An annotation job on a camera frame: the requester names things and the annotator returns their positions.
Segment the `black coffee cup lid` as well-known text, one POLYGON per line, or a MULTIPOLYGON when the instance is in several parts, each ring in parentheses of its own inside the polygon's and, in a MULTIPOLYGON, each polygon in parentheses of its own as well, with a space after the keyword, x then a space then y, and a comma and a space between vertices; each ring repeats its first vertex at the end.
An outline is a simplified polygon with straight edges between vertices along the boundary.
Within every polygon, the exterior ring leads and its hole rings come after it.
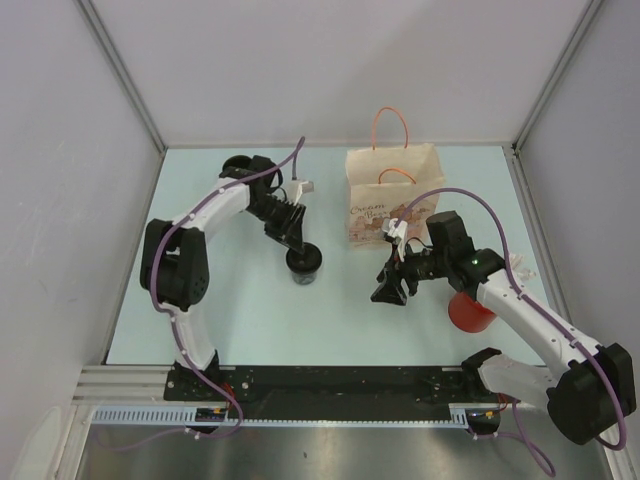
POLYGON ((289 249, 285 255, 285 262, 292 273, 307 275, 319 270, 322 265, 322 253, 316 245, 305 242, 301 253, 289 249))

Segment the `dark translucent coffee cup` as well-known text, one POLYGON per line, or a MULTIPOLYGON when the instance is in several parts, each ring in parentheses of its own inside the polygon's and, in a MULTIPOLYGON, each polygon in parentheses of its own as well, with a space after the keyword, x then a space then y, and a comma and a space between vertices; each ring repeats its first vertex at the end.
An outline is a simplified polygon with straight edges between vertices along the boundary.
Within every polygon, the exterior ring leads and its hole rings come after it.
POLYGON ((300 286, 306 286, 312 284, 318 275, 318 271, 299 272, 292 271, 291 277, 295 284, 300 286))

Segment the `tall black tumbler cup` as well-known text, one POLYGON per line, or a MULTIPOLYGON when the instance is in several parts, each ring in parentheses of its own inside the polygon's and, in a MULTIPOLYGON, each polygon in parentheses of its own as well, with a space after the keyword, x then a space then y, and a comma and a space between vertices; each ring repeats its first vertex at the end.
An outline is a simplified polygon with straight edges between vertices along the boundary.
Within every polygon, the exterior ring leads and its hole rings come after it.
POLYGON ((224 162, 220 177, 243 178, 249 176, 251 162, 252 158, 246 155, 232 156, 224 162))

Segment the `paper takeout bag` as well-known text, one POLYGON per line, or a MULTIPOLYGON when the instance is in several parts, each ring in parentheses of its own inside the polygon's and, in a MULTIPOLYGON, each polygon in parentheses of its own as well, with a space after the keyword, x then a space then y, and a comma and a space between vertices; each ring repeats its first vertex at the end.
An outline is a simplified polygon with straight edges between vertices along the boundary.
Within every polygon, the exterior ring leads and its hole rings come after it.
POLYGON ((399 218, 410 203, 426 191, 445 185, 436 147, 412 144, 404 131, 400 146, 382 147, 377 138, 371 146, 347 152, 347 241, 353 249, 385 245, 385 221, 399 218))

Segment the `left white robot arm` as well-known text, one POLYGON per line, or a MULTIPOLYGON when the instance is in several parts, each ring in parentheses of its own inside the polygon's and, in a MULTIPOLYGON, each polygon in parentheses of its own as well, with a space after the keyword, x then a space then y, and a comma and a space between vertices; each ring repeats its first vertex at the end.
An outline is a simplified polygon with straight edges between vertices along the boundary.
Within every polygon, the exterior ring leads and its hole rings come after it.
POLYGON ((196 305, 209 287, 207 244, 223 224, 244 211, 260 220, 265 235, 287 248, 285 263, 299 284, 313 282, 322 265, 319 248, 303 240, 301 198, 314 185, 297 176, 283 181, 282 168, 271 159, 236 155, 223 164, 213 191, 187 213, 146 226, 140 284, 154 308, 169 315, 176 361, 193 367, 185 385, 199 399, 214 397, 221 387, 220 374, 209 368, 217 351, 196 305))

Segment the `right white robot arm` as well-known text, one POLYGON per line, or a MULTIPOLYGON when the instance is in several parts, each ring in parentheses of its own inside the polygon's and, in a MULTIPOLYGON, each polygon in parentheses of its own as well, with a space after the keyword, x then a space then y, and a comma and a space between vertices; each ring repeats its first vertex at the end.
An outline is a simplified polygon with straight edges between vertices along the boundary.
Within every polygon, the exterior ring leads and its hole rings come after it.
POLYGON ((463 393, 484 401, 502 393, 546 411, 570 441, 583 445, 637 408, 631 355, 619 344, 604 346, 539 305, 516 282, 503 257, 478 249, 454 211, 428 218, 431 245, 419 252, 407 242, 407 224, 384 221, 391 254, 377 276, 372 301, 403 306, 420 282, 444 278, 502 319, 542 360, 534 366, 485 349, 469 358, 461 376, 463 393))

